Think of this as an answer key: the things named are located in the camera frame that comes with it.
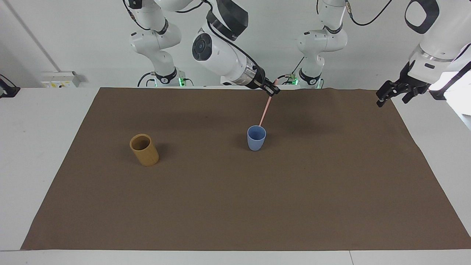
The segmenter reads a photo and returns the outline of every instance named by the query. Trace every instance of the white wall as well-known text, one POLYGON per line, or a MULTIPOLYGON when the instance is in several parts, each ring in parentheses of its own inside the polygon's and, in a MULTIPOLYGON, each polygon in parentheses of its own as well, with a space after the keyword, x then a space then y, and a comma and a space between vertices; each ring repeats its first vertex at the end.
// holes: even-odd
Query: white wall
MULTIPOLYGON (((20 86, 37 86, 40 71, 53 70, 21 25, 9 13, 9 1, 45 50, 63 71, 76 71, 82 86, 135 86, 152 69, 147 58, 134 53, 128 37, 138 30, 121 0, 1 0, 0 71, 20 86)), ((321 29, 315 0, 237 0, 250 15, 249 28, 237 44, 265 68, 269 78, 289 73, 302 54, 298 35, 321 29)), ((369 21, 386 1, 355 1, 357 21, 369 21)), ((408 1, 393 1, 385 13, 367 27, 344 28, 349 43, 344 50, 325 54, 325 86, 377 89, 395 80, 421 37, 404 22, 408 1)), ((183 41, 170 48, 175 64, 197 85, 217 85, 219 77, 200 67, 191 55, 193 37, 205 22, 208 8, 189 14, 166 13, 180 27, 183 41)))

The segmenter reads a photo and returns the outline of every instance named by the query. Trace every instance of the table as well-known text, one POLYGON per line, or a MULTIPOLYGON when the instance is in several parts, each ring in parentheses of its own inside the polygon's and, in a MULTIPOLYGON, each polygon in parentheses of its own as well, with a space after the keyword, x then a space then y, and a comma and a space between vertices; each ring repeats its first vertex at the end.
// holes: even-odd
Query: table
MULTIPOLYGON (((471 261, 471 250, 17 251, 97 91, 97 88, 23 89, 14 99, 0 99, 1 264, 27 261, 28 264, 464 265, 471 261)), ((434 101, 429 94, 407 105, 399 98, 393 102, 464 227, 471 233, 471 131, 446 102, 434 101)))

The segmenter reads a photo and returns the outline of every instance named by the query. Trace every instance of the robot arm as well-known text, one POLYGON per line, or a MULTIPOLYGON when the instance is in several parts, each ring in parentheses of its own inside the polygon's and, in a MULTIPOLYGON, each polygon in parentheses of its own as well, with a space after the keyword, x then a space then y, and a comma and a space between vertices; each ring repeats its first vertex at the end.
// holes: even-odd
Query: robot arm
POLYGON ((302 88, 314 88, 319 83, 325 64, 321 52, 338 51, 347 45, 347 33, 342 29, 345 10, 345 0, 322 0, 319 19, 324 28, 305 32, 297 39, 298 49, 305 57, 299 71, 302 88))
POLYGON ((265 71, 232 43, 247 28, 247 11, 232 0, 204 0, 211 6, 207 22, 193 42, 193 58, 208 70, 251 89, 261 88, 269 96, 280 92, 265 71))
MULTIPOLYGON (((423 34, 423 39, 402 69, 399 79, 386 81, 376 93, 379 107, 402 93, 406 93, 402 99, 404 103, 424 94, 459 56, 463 47, 471 42, 468 34, 471 27, 469 0, 411 0, 405 18, 411 29, 423 34)), ((434 97, 445 99, 443 94, 434 97)))
POLYGON ((141 26, 150 29, 131 34, 131 47, 151 60, 161 86, 180 86, 180 78, 184 78, 184 73, 175 67, 172 56, 162 51, 181 42, 180 30, 168 22, 162 8, 154 0, 128 0, 128 6, 136 11, 141 26))

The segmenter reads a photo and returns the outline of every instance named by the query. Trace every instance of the pink stick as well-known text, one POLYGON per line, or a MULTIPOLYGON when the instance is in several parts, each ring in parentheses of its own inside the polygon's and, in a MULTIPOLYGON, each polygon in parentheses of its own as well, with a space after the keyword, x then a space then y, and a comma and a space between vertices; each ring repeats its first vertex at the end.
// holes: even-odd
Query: pink stick
MULTIPOLYGON (((273 82, 273 84, 274 84, 274 85, 277 85, 277 84, 278 84, 278 79, 276 79, 276 80, 273 82)), ((259 125, 259 126, 262 126, 263 119, 265 119, 265 114, 267 113, 268 107, 270 106, 271 98, 272 98, 272 97, 268 97, 267 105, 265 106, 265 110, 263 111, 262 119, 260 120, 260 125, 259 125)))

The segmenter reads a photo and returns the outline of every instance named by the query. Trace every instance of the blue cup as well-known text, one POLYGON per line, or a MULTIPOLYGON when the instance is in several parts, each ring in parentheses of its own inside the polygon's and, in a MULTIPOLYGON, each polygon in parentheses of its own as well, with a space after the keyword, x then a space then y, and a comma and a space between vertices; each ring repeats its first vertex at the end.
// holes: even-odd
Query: blue cup
POLYGON ((247 142, 252 151, 258 151, 265 142, 267 131, 262 126, 254 125, 247 130, 247 142))

